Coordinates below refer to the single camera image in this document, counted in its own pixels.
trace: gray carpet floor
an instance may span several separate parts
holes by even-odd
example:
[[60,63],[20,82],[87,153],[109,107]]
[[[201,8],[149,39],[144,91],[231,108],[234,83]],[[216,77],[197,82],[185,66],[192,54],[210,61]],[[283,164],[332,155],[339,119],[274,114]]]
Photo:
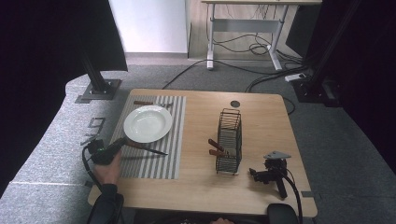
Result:
[[[187,67],[130,65],[128,72],[103,72],[105,78],[121,79],[120,88],[112,101],[89,104],[75,103],[90,83],[88,77],[70,81],[63,106],[0,200],[0,223],[85,223],[91,211],[90,188],[85,186],[90,178],[81,161],[80,142],[97,132],[88,127],[91,119],[105,119],[99,138],[108,144],[131,89],[161,89]],[[225,65],[208,71],[202,63],[167,89],[243,92],[261,76]],[[343,108],[298,103],[293,87],[282,77],[252,92],[281,94],[295,103],[290,122],[318,207],[318,215],[304,223],[396,223],[396,176]],[[292,110],[289,102],[285,105]]]

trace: person's arm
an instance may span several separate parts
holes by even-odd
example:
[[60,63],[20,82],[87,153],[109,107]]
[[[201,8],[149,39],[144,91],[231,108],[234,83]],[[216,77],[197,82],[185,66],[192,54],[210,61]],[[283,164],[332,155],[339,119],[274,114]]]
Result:
[[117,181],[120,177],[119,151],[109,165],[95,165],[94,173],[102,184],[102,195],[96,200],[89,223],[109,223],[116,210]]

